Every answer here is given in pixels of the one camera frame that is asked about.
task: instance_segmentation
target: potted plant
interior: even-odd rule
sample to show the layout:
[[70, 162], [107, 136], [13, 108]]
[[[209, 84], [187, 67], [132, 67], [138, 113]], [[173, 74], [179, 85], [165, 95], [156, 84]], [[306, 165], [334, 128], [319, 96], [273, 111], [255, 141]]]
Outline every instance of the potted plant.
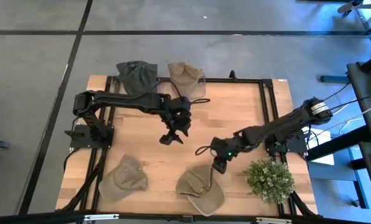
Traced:
[[250, 194], [261, 196], [264, 202], [283, 203], [295, 190], [295, 180], [287, 165], [273, 159], [251, 162], [244, 174]]

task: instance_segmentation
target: black metal frame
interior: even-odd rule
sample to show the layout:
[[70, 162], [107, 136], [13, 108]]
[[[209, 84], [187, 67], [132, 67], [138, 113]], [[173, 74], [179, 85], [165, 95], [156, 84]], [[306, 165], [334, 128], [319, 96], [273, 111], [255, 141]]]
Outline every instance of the black metal frame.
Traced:
[[[109, 91], [109, 89], [111, 87], [111, 83], [112, 83], [112, 77], [111, 76], [106, 77], [106, 84], [105, 84], [105, 90], [104, 91]], [[101, 111], [99, 112], [98, 119], [100, 121], [103, 121], [104, 120], [105, 109], [106, 108], [103, 107], [103, 108], [101, 108]], [[96, 149], [96, 148], [91, 149], [90, 159], [89, 159], [89, 163], [88, 163], [88, 166], [87, 166], [86, 179], [91, 175], [91, 172], [94, 169], [95, 159], [96, 159], [96, 155], [97, 155], [97, 150], [98, 149]], [[82, 196], [82, 198], [80, 200], [79, 210], [86, 209], [86, 203], [87, 203], [87, 198], [88, 198], [88, 190], [86, 190], [85, 194]]]
[[[277, 108], [277, 101], [275, 99], [275, 92], [273, 91], [272, 80], [271, 79], [263, 79], [262, 82], [264, 83], [265, 86], [268, 87], [268, 91], [269, 91], [270, 99], [271, 99], [271, 107], [272, 107], [273, 118], [278, 119], [279, 114], [278, 114], [278, 108]], [[282, 163], [287, 164], [286, 154], [283, 153], [283, 152], [280, 152], [279, 155], [280, 155], [280, 161]], [[295, 203], [294, 203], [293, 199], [290, 197], [288, 199], [288, 201], [289, 201], [289, 207], [290, 207], [290, 214], [292, 214], [292, 215], [297, 214], [296, 213], [296, 206], [295, 206]]]
[[[44, 131], [42, 133], [42, 138], [40, 139], [36, 157], [34, 159], [34, 162], [32, 163], [29, 176], [27, 178], [26, 184], [24, 186], [23, 194], [20, 197], [20, 201], [18, 204], [18, 214], [19, 215], [25, 215], [28, 213], [30, 203], [32, 201], [32, 197], [34, 194], [34, 190], [37, 185], [37, 180], [39, 178], [40, 172], [42, 170], [42, 166], [44, 163], [45, 156], [47, 155], [48, 145], [50, 143], [53, 129], [55, 126], [55, 123], [57, 121], [58, 112], [61, 107], [61, 103], [63, 100], [63, 96], [65, 94], [65, 90], [68, 85], [68, 81], [71, 75], [71, 71], [73, 68], [73, 64], [75, 62], [75, 57], [77, 55], [81, 38], [83, 35], [277, 35], [277, 36], [288, 36], [288, 35], [298, 35], [298, 36], [322, 36], [322, 35], [358, 35], [361, 37], [370, 38], [369, 35], [366, 34], [366, 31], [269, 31], [269, 30], [85, 30], [85, 25], [88, 20], [88, 16], [91, 10], [91, 6], [93, 4], [93, 0], [87, 0], [85, 11], [83, 13], [83, 16], [81, 18], [80, 26], [77, 30], [0, 30], [0, 35], [74, 35], [75, 41], [73, 43], [73, 47], [71, 49], [68, 62], [67, 62], [67, 68], [65, 69], [65, 72], [62, 77], [62, 82], [58, 88], [57, 95], [54, 99], [52, 109], [50, 111], [48, 121], [45, 125]], [[220, 78], [207, 78], [207, 82], [231, 82], [231, 83], [258, 83], [260, 86], [267, 85], [266, 83], [262, 83], [262, 80], [257, 79], [237, 79], [236, 77], [233, 77], [233, 79], [227, 78], [227, 79], [220, 79]], [[273, 94], [273, 89], [268, 88], [270, 91], [271, 96], [271, 104], [273, 108], [273, 117], [277, 118], [277, 108], [275, 102], [275, 96]], [[261, 95], [265, 95], [264, 91], [260, 89]], [[266, 100], [264, 103], [264, 100], [262, 100], [263, 103], [263, 111], [264, 113], [267, 113], [267, 105]], [[113, 115], [114, 109], [111, 110], [109, 117]], [[106, 155], [106, 150], [103, 150], [103, 153], [101, 156]], [[95, 164], [95, 157], [96, 157], [96, 150], [92, 150], [90, 161], [94, 161]], [[286, 162], [286, 157], [281, 155], [281, 161]], [[91, 172], [90, 170], [94, 166], [93, 163], [89, 164], [88, 167], [88, 175]], [[96, 204], [98, 201], [98, 191], [96, 190], [94, 192], [95, 202], [93, 201], [93, 208], [96, 208]], [[83, 200], [81, 202], [81, 206], [83, 207], [85, 205], [87, 195], [83, 197]], [[243, 218], [230, 218], [228, 220], [247, 220]]]

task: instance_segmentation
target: wooden table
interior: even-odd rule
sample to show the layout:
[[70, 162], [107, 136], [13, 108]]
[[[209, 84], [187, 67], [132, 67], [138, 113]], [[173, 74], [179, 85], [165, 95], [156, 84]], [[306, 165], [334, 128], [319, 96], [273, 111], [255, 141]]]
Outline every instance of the wooden table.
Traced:
[[[87, 89], [104, 90], [106, 79], [107, 76], [90, 76]], [[286, 80], [273, 80], [273, 85], [278, 114], [283, 116], [293, 109], [288, 83]], [[161, 90], [170, 93], [171, 87], [167, 84], [162, 86]], [[268, 91], [266, 92], [267, 102], [270, 102]], [[189, 137], [181, 136], [184, 144], [173, 142], [170, 146], [164, 146], [158, 141], [167, 132], [158, 116], [143, 114], [138, 110], [116, 108], [113, 120], [114, 140], [108, 150], [104, 175], [119, 164], [124, 154], [129, 154], [141, 162], [148, 176], [149, 187], [147, 191], [136, 192], [117, 203], [109, 203], [100, 197], [99, 212], [199, 215], [185, 197], [175, 192], [177, 180], [185, 170], [200, 164], [211, 164], [213, 161], [210, 153], [195, 156], [195, 150], [208, 145], [215, 136], [229, 138], [234, 131], [264, 124], [260, 90], [256, 84], [206, 83], [205, 97], [210, 98], [211, 102], [192, 105]], [[269, 105], [270, 103], [268, 112], [272, 120], [272, 109]], [[248, 194], [250, 189], [242, 174], [251, 161], [267, 157], [264, 148], [261, 144], [250, 153], [240, 153], [237, 158], [228, 162], [224, 175], [214, 171], [214, 177], [226, 198], [224, 205], [215, 215], [278, 215], [277, 205], [263, 203], [260, 197]], [[80, 149], [68, 160], [57, 208], [64, 207], [83, 184], [90, 151]], [[298, 195], [308, 208], [316, 213], [305, 161], [294, 153], [287, 154], [287, 161], [295, 178]], [[91, 206], [93, 192], [92, 185], [86, 208]], [[285, 211], [288, 213], [288, 205], [285, 205]]]

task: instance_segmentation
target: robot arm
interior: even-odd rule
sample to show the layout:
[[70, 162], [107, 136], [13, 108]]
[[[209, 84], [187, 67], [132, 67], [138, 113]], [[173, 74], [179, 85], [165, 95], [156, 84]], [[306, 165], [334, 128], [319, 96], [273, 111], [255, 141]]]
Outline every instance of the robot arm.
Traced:
[[171, 99], [170, 95], [163, 93], [130, 96], [104, 91], [86, 91], [75, 96], [73, 114], [86, 121], [93, 141], [103, 142], [109, 138], [108, 127], [95, 115], [95, 112], [104, 106], [133, 108], [143, 113], [159, 115], [168, 129], [168, 133], [160, 138], [160, 143], [166, 145], [171, 144], [173, 140], [183, 143], [176, 131], [179, 130], [188, 136], [188, 129], [191, 126], [191, 103], [187, 97]]
[[333, 114], [323, 100], [312, 98], [293, 110], [291, 113], [269, 122], [264, 126], [251, 126], [234, 132], [233, 138], [219, 139], [214, 137], [210, 148], [216, 152], [213, 167], [225, 173], [227, 161], [237, 157], [240, 152], [250, 152], [267, 136], [273, 136], [276, 142], [285, 144], [295, 131], [312, 124], [324, 124], [330, 121]]

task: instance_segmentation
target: concrete floor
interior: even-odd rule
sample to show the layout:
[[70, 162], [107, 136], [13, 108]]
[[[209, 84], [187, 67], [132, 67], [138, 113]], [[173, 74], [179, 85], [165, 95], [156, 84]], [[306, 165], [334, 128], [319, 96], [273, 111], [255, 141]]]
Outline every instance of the concrete floor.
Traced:
[[[236, 4], [224, 0], [104, 0], [93, 3], [86, 30], [364, 30], [355, 12], [345, 19], [337, 14], [340, 5], [294, 0], [239, 0]], [[0, 29], [77, 30], [85, 6], [86, 0], [0, 0]], [[0, 149], [0, 215], [15, 212], [74, 39], [70, 35], [0, 36], [0, 139], [12, 145], [9, 150]], [[293, 104], [298, 106], [309, 97], [325, 98], [342, 87], [320, 83], [320, 75], [343, 75], [347, 63], [370, 57], [371, 41], [363, 37], [83, 36], [30, 212], [55, 208], [70, 142], [63, 132], [74, 118], [74, 95], [85, 89], [90, 75], [114, 74], [118, 62], [157, 63], [161, 76], [168, 75], [167, 63], [188, 61], [203, 68], [207, 77], [227, 77], [233, 69], [239, 78], [285, 78]], [[328, 103], [334, 106], [354, 97], [349, 86]], [[319, 128], [358, 113], [358, 105], [350, 105]], [[343, 132], [360, 125], [363, 121], [356, 121]], [[338, 133], [340, 128], [331, 131]], [[371, 222], [371, 209], [347, 203], [356, 199], [352, 183], [350, 187], [347, 182], [312, 181], [324, 217]]]

